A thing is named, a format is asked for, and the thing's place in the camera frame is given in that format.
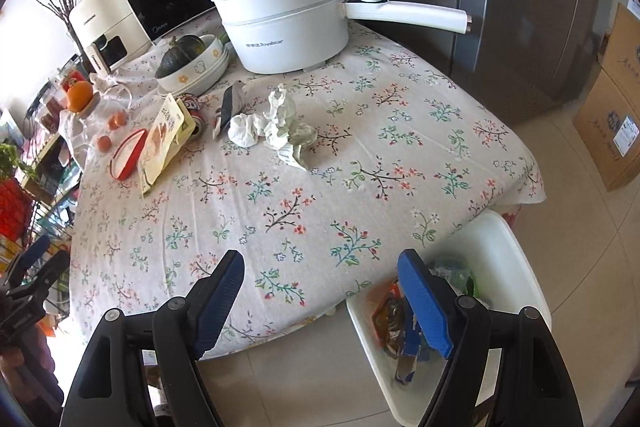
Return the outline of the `blue cardboard milk box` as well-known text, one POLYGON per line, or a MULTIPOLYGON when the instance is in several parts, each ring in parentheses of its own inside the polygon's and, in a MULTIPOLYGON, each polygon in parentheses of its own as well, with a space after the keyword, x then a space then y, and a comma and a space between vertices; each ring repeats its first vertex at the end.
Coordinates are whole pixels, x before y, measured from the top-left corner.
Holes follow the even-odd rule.
POLYGON ((397 381, 398 384, 407 386, 413 381, 418 364, 428 362, 430 358, 431 348, 428 347, 416 314, 413 312, 409 303, 406 303, 395 381, 397 381))

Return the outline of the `yellow snack bag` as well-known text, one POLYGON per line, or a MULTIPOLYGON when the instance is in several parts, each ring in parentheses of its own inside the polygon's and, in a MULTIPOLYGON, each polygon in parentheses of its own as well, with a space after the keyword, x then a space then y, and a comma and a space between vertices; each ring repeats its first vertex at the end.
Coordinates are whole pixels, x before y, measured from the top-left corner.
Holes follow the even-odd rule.
POLYGON ((405 297, 398 281, 386 289, 371 320, 378 344, 386 355, 397 359, 405 343, 405 297))

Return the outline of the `white plastic trash bin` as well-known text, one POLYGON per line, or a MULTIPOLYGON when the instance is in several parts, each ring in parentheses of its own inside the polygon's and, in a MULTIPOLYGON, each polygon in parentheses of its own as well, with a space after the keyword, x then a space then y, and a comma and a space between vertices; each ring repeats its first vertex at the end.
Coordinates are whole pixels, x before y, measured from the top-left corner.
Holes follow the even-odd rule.
MULTIPOLYGON (((424 261, 449 257, 464 262, 473 272, 478 295, 490 309, 516 313, 531 306, 548 325, 552 316, 534 270, 509 225, 487 210, 460 231, 428 248, 424 261)), ((372 285, 349 297, 346 307, 382 394, 395 421, 419 424, 439 382, 446 361, 436 352, 416 365, 411 383, 395 379, 397 361, 386 355, 372 323, 373 313, 390 289, 390 281, 372 285)))

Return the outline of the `green snack wrapper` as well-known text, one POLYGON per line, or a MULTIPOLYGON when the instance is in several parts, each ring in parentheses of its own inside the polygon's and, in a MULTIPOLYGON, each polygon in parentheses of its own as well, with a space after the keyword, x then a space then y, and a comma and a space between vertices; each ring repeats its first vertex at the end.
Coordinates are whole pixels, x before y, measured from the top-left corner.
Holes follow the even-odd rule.
POLYGON ((474 274, 464 262, 450 258, 436 259, 430 270, 436 277, 444 279, 458 296, 477 296, 474 274))

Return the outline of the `red rimmed lid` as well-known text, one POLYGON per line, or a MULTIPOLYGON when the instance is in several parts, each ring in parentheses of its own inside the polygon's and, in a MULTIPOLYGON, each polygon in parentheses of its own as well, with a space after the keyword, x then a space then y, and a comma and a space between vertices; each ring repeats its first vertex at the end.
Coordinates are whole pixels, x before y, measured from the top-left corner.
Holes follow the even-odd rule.
POLYGON ((137 168, 139 157, 142 153, 148 130, 138 129, 131 132, 127 138, 116 148, 110 160, 108 171, 116 181, 125 181, 137 168))

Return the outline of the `clear jar with tomatoes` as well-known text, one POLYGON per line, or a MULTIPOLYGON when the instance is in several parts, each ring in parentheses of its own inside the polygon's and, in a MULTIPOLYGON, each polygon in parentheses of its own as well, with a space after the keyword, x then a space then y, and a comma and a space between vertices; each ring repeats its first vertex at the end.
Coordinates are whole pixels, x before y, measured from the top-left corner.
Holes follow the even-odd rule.
POLYGON ((112 134, 126 126, 132 93, 123 84, 93 93, 88 105, 77 114, 80 144, 93 152, 105 153, 113 146, 112 134))

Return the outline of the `large orange fruit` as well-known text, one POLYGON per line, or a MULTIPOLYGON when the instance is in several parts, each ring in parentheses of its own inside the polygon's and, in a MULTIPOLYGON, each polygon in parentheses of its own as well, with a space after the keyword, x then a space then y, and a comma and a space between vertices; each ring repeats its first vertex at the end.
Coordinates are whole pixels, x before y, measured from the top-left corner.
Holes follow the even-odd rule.
POLYGON ((66 91, 66 98, 70 113, 80 113, 93 98, 93 85, 86 80, 76 81, 66 91))

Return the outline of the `yellow paper snack pouch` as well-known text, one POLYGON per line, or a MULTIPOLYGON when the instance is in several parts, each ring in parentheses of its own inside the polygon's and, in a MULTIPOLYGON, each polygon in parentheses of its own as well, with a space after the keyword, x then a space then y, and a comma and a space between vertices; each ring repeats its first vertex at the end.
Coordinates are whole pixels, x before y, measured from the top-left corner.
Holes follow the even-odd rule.
POLYGON ((142 195, 152 186, 168 164, 189 141, 195 121, 183 101, 168 94, 146 136, 138 161, 142 195))

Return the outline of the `red cartoon drink can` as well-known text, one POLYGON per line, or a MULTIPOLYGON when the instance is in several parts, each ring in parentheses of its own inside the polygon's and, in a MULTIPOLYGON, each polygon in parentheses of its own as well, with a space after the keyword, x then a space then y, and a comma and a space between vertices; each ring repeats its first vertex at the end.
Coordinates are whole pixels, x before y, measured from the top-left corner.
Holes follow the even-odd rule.
POLYGON ((189 141, 195 141, 200 139, 200 136, 206 129, 206 121, 202 114, 201 103, 198 98, 191 93, 183 93, 178 96, 178 99, 186 106, 186 110, 191 115, 194 121, 194 130, 190 136, 189 141))

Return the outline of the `cream small appliance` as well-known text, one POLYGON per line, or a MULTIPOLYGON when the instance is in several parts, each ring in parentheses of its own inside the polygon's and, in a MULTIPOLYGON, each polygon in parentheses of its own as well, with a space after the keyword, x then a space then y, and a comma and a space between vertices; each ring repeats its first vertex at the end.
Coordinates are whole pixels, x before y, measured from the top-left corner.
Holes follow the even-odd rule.
POLYGON ((152 44, 128 0, 79 0, 70 23, 100 75, 145 54, 152 44))

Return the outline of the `white floral bowl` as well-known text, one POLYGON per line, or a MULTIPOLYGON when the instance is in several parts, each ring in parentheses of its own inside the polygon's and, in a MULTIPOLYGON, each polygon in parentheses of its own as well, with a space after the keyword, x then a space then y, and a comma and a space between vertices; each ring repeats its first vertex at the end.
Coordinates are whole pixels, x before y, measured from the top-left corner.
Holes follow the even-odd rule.
POLYGON ((163 78, 157 78, 157 92, 160 95, 192 94, 200 96, 212 89, 221 80, 230 60, 230 50, 218 37, 200 37, 203 51, 184 64, 180 69, 163 78))

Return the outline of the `crumpled white tissue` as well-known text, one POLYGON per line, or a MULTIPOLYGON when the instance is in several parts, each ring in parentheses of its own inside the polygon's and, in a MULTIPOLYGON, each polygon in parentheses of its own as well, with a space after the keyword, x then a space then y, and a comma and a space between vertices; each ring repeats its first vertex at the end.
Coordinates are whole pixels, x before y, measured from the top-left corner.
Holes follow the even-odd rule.
POLYGON ((242 148, 256 145, 265 135, 267 119, 258 114, 238 114, 231 118, 228 130, 229 140, 242 148))

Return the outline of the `torn black white wrapper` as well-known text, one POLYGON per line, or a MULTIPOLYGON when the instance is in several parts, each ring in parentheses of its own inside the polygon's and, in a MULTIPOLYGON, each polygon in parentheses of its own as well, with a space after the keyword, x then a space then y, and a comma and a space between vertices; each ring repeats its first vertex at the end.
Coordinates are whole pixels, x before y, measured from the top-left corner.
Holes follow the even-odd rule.
POLYGON ((242 81, 237 81, 224 90, 221 106, 216 109, 212 135, 217 139, 221 132, 226 130, 230 120, 242 112, 245 100, 245 86, 242 81))

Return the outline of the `dark green pumpkin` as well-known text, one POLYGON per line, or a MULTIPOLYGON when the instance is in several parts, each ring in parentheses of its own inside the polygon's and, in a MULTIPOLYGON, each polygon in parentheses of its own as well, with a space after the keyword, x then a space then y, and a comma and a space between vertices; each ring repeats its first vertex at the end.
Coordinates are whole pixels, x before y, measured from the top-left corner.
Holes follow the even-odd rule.
POLYGON ((179 39, 171 39, 169 49, 160 60, 160 66, 155 72, 155 78, 165 78, 178 72, 184 66, 198 58, 206 49, 204 41, 194 35, 185 35, 179 39))

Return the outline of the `floral tablecloth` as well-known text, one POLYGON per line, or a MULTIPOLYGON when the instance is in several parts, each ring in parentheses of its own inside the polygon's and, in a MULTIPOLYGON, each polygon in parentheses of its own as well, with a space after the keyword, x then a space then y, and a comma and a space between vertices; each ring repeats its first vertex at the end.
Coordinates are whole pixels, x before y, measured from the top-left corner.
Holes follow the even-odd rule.
POLYGON ((157 309, 186 295, 226 251, 245 279, 214 355, 299 329, 391 277, 401 251, 427 251, 488 208, 546 197, 521 139, 450 78, 359 24, 312 72, 257 76, 232 61, 222 78, 262 113, 285 87, 318 138, 305 167, 264 144, 205 132, 149 193, 87 157, 70 262, 70 317, 90 336, 103 313, 157 309))

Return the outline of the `lower cardboard box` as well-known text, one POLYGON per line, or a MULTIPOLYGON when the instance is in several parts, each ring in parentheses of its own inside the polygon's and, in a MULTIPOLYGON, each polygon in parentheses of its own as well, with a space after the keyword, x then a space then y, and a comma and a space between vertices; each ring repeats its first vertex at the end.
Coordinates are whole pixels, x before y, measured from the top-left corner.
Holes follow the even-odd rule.
POLYGON ((601 70, 574 126, 612 192, 639 176, 639 115, 614 80, 601 70))

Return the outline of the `crumpled pale green paper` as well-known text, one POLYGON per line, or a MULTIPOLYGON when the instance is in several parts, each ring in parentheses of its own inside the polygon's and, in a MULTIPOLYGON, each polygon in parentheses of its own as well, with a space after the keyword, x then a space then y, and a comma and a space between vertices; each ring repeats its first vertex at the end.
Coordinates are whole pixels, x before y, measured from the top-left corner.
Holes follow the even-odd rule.
POLYGON ((264 113, 266 145, 283 164, 307 170, 303 153, 316 143, 317 130, 298 118, 295 102, 283 83, 269 93, 268 103, 264 113))

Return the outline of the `upper cardboard box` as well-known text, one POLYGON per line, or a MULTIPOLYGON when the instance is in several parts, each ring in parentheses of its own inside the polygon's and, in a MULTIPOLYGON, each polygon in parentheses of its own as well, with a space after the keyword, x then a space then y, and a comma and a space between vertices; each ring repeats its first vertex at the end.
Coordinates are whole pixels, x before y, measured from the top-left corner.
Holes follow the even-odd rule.
POLYGON ((622 4, 617 5, 614 25, 602 58, 602 67, 620 91, 639 110, 640 22, 622 4))

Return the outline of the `white electric cooking pot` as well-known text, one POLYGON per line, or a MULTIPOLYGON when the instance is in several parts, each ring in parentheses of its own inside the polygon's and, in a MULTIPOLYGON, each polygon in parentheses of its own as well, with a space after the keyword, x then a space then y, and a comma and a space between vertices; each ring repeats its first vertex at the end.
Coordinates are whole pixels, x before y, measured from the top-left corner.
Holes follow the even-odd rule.
POLYGON ((464 35, 472 17, 446 6, 392 0, 210 0, 249 72, 314 69, 348 45, 350 20, 416 25, 464 35))

